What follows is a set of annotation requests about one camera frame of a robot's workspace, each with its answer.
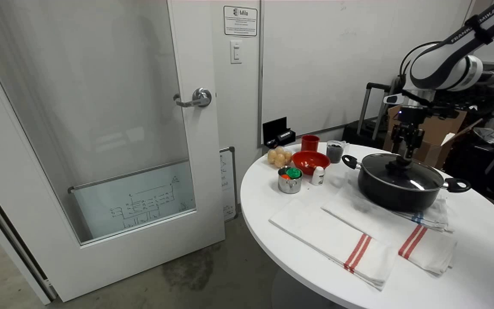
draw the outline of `round table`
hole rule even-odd
[[[343,147],[344,154],[358,159],[370,152],[382,152],[382,149],[355,144],[343,144]],[[319,152],[324,149],[326,142],[319,142]],[[343,163],[331,164],[322,185],[336,185],[348,171],[353,173]],[[279,192],[277,171],[262,156],[247,170],[240,192],[243,218],[257,243],[305,286],[344,307],[494,307],[494,204],[478,192],[442,192],[454,228],[452,236],[458,242],[451,269],[442,276],[432,276],[398,257],[384,290],[377,291],[269,223],[276,211],[307,190],[320,190],[320,200],[332,199],[329,194],[332,190],[312,185],[308,178],[303,180],[298,194]]]

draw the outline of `pot lid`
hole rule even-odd
[[[408,190],[435,190],[440,188],[440,175],[418,163],[401,166],[396,163],[398,154],[368,154],[362,161],[362,168],[380,182]]]

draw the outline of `black pot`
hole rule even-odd
[[[343,161],[356,168],[356,158],[344,154]],[[466,192],[470,183],[459,178],[442,178],[434,168],[406,163],[398,154],[368,154],[362,159],[358,187],[372,202],[392,211],[423,211],[437,192]]]

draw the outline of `sign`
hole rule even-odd
[[[247,6],[224,6],[226,36],[257,36],[257,10]]]

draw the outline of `door handle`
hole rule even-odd
[[[197,87],[193,92],[192,92],[192,101],[181,101],[180,94],[176,92],[173,96],[175,103],[181,108],[188,108],[188,106],[199,106],[199,108],[204,108],[207,104],[211,104],[212,101],[212,94],[211,91],[204,89],[204,87]]]

